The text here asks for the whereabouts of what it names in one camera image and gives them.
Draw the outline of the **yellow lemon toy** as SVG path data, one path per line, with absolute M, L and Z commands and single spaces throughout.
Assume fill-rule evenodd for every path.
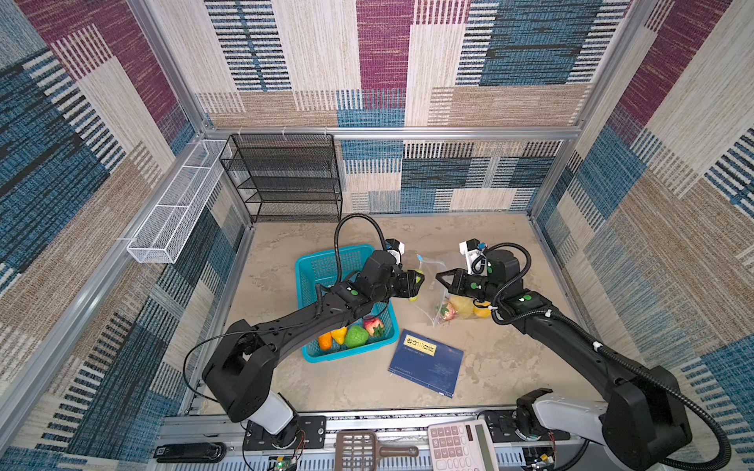
M 472 312 L 476 317 L 489 318 L 492 315 L 490 302 L 475 300 L 472 304 L 473 304 Z

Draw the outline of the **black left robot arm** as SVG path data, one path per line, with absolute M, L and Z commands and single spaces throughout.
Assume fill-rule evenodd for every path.
M 238 321 L 222 336 L 201 378 L 228 418 L 251 420 L 277 433 L 295 413 L 271 391 L 274 371 L 292 352 L 318 337 L 347 327 L 392 298 L 418 296 L 424 274 L 404 270 L 392 253 L 375 250 L 361 270 L 320 288 L 311 304 L 282 318 L 255 326 Z

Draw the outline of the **yellow pepper toy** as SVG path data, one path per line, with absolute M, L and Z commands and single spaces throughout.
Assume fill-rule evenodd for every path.
M 345 343 L 347 334 L 348 334 L 349 328 L 343 327 L 335 331 L 331 331 L 330 335 L 332 337 L 332 340 L 337 343 L 337 345 L 343 345 Z

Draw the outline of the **green apple toy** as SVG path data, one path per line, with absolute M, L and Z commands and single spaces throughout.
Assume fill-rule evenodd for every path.
M 357 349 L 366 345 L 369 339 L 370 335 L 363 327 L 353 325 L 346 333 L 344 346 L 348 349 Z

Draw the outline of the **brown slotted spatula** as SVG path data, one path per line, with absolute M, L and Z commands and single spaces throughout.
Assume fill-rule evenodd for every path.
M 336 471 L 376 470 L 387 457 L 418 457 L 415 445 L 382 445 L 371 431 L 340 431 L 336 436 Z

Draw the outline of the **red strawberry toy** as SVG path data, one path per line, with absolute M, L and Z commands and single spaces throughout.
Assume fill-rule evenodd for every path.
M 439 315 L 443 322 L 449 322 L 457 317 L 458 312 L 451 302 L 445 302 L 440 306 Z

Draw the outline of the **beige potato toy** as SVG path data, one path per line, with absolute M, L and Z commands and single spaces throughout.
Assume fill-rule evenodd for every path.
M 450 296 L 449 304 L 453 306 L 456 317 L 465 319 L 475 317 L 474 304 L 471 298 L 466 298 L 465 296 L 455 296 L 453 294 L 452 296 Z

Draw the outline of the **clear zip top bag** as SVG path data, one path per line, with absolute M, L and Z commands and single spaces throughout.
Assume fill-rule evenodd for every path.
M 466 269 L 465 257 L 459 255 L 457 252 L 448 251 L 434 251 L 426 253 L 418 253 L 416 255 L 418 261 L 418 270 L 422 271 L 425 276 L 425 281 L 420 289 L 418 299 L 414 304 L 428 317 L 432 326 L 439 326 L 447 323 L 443 322 L 439 315 L 440 306 L 449 302 L 449 292 L 435 280 L 435 275 L 440 272 L 463 268 Z M 476 320 L 485 318 L 459 318 L 451 320 Z

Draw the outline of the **blue booklet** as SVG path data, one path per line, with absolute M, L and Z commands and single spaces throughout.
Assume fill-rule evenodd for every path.
M 402 330 L 388 371 L 445 398 L 452 398 L 464 356 L 461 349 Z

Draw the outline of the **black stapler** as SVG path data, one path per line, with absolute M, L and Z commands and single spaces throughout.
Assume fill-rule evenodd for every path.
M 224 443 L 191 443 L 161 445 L 155 449 L 153 459 L 158 463 L 214 464 L 227 455 Z

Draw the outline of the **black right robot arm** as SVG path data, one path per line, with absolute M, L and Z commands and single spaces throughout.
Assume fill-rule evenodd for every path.
M 440 272 L 436 280 L 449 294 L 486 302 L 492 320 L 513 326 L 557 353 L 600 394 L 602 402 L 578 402 L 542 392 L 530 414 L 547 429 L 560 429 L 602 445 L 616 465 L 648 470 L 663 464 L 679 470 L 721 470 L 732 459 L 722 426 L 679 389 L 667 369 L 648 368 L 589 334 L 551 300 L 528 290 L 523 279 L 531 256 L 518 260 L 514 243 L 479 251 L 465 268 Z M 717 454 L 702 462 L 673 458 L 693 440 L 687 415 L 696 415 L 716 438 Z

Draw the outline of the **teal plastic basket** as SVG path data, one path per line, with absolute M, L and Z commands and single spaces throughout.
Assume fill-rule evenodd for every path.
M 378 351 L 396 343 L 400 337 L 399 323 L 391 302 L 377 302 L 363 318 L 357 318 L 349 311 L 345 302 L 334 294 L 328 294 L 328 288 L 336 284 L 335 252 L 330 249 L 300 257 L 295 263 L 296 296 L 300 308 L 316 302 L 321 303 L 323 315 L 333 314 L 335 319 L 345 322 L 346 327 L 362 327 L 368 319 L 376 318 L 382 322 L 377 327 L 377 334 L 366 340 L 364 345 L 351 349 L 345 343 L 332 341 L 329 349 L 322 349 L 318 340 L 313 340 L 302 348 L 302 355 L 309 363 L 322 363 Z

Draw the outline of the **pink calculator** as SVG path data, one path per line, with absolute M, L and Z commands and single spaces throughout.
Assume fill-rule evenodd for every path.
M 497 471 L 492 437 L 481 419 L 435 424 L 427 428 L 435 471 Z

